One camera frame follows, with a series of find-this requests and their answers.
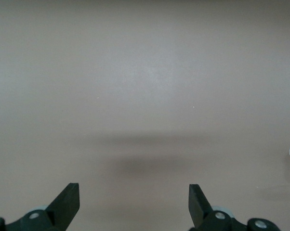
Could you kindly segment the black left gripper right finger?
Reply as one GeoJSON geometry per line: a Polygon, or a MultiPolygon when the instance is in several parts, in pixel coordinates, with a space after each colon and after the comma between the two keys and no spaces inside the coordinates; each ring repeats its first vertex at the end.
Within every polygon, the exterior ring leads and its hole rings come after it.
{"type": "Polygon", "coordinates": [[[221,209],[213,209],[198,184],[189,185],[188,208],[194,226],[192,231],[278,231],[273,222],[262,218],[251,218],[242,224],[221,209]]]}

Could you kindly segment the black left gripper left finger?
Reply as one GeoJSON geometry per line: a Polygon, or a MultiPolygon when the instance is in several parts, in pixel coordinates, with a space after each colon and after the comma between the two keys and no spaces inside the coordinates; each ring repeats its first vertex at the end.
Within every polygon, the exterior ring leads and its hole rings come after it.
{"type": "Polygon", "coordinates": [[[30,211],[10,224],[0,217],[0,231],[65,231],[79,207],[79,184],[69,183],[45,209],[30,211]]]}

